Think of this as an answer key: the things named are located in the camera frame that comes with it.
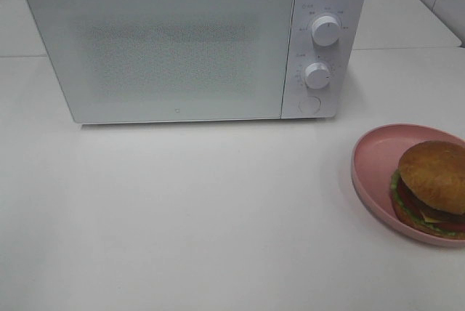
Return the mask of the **round white door button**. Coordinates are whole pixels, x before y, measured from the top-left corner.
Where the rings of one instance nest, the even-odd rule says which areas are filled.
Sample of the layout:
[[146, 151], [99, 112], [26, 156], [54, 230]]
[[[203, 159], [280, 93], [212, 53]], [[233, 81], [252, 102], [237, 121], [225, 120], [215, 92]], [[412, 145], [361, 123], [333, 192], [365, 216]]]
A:
[[321, 101], [318, 97], [305, 97], [299, 101], [298, 108], [305, 116], [315, 115], [321, 106]]

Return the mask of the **white microwave door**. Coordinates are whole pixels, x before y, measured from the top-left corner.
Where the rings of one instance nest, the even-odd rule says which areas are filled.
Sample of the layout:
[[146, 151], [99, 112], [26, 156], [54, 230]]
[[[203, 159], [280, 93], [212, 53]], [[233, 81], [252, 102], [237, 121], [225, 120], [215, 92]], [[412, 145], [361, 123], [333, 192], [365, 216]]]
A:
[[278, 118], [294, 0], [27, 0], [79, 124]]

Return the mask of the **pink round plate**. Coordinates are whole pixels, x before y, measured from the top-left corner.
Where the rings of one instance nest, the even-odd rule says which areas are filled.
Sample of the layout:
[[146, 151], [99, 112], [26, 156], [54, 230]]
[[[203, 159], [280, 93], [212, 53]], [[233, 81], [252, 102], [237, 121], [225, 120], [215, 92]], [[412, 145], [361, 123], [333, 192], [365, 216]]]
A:
[[401, 155], [408, 148], [429, 140], [464, 145], [463, 139], [428, 126], [390, 124], [370, 130], [357, 141], [352, 150], [352, 183], [361, 202], [387, 227], [422, 243], [463, 248], [463, 240], [429, 235], [402, 223], [392, 207], [391, 177]]

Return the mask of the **burger with lettuce and tomato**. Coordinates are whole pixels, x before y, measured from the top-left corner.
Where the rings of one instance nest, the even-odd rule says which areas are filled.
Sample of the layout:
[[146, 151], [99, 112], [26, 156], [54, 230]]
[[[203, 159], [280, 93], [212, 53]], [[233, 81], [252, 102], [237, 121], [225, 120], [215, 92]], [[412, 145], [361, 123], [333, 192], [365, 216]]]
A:
[[464, 239], [464, 147], [430, 140], [408, 148], [391, 176], [390, 198], [404, 225]]

